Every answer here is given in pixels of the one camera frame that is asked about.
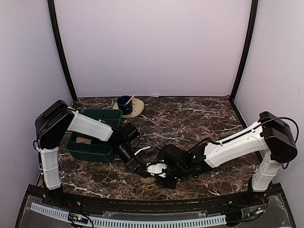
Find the tan brown sock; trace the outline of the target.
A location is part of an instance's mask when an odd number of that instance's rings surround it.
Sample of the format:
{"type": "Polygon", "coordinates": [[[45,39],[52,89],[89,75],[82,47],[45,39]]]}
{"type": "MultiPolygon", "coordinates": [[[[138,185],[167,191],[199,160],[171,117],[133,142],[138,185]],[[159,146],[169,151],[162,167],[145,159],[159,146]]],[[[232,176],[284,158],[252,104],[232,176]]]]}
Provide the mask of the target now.
{"type": "Polygon", "coordinates": [[[147,177],[147,178],[141,177],[141,178],[140,178],[140,182],[141,182],[142,184],[146,184],[146,185],[155,184],[155,182],[156,182],[156,177],[154,177],[154,176],[150,176],[150,177],[147,177]]]}

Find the green plastic divided tray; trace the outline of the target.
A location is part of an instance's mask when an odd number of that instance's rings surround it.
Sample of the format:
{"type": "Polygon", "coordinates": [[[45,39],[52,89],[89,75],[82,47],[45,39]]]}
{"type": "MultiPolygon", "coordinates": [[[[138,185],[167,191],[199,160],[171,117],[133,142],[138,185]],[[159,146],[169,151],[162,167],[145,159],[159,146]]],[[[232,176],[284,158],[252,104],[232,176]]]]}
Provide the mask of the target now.
{"type": "MultiPolygon", "coordinates": [[[[122,125],[122,111],[114,109],[86,109],[84,114],[96,120],[102,120],[115,126],[122,125]]],[[[93,137],[80,133],[72,133],[66,150],[73,158],[89,162],[111,163],[114,160],[115,152],[107,142],[100,141],[93,137]],[[77,137],[92,139],[91,144],[76,143],[77,137]]]]}

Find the striped cream red sock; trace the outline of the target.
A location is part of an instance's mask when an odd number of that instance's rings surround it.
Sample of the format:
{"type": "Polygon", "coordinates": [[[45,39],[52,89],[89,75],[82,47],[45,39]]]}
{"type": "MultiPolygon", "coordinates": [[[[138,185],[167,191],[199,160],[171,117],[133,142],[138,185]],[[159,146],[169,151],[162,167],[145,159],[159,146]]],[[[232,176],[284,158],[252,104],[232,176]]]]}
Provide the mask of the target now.
{"type": "Polygon", "coordinates": [[[91,144],[92,139],[84,138],[84,137],[77,137],[76,138],[76,143],[80,144],[91,144]]]}

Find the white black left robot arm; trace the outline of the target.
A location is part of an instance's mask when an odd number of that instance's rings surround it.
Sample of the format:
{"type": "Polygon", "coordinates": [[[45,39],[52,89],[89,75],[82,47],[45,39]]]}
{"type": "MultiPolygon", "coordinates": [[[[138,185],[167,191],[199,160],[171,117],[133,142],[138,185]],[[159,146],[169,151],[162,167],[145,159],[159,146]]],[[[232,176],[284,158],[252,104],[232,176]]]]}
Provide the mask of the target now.
{"type": "Polygon", "coordinates": [[[122,111],[89,109],[82,112],[63,100],[52,104],[35,120],[34,147],[39,153],[39,167],[44,175],[48,199],[57,207],[67,203],[67,196],[58,190],[58,151],[66,133],[70,138],[66,149],[73,158],[89,162],[111,163],[118,156],[130,172],[147,177],[146,165],[134,154],[131,142],[139,137],[137,128],[122,124],[122,111]]]}

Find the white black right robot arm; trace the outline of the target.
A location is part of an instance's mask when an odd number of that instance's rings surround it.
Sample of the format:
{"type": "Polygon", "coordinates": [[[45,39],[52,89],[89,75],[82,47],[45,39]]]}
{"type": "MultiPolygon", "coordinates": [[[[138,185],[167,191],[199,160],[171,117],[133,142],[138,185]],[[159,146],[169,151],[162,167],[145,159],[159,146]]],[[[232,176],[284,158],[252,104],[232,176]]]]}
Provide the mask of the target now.
{"type": "Polygon", "coordinates": [[[276,117],[265,111],[260,113],[258,121],[222,140],[206,138],[187,151],[173,144],[163,146],[157,156],[166,165],[159,174],[161,185],[175,189],[179,178],[196,177],[230,160],[264,151],[263,160],[249,182],[249,191],[242,196],[245,205],[253,206],[283,164],[288,164],[298,154],[296,143],[299,135],[292,134],[286,121],[292,119],[276,117]]]}

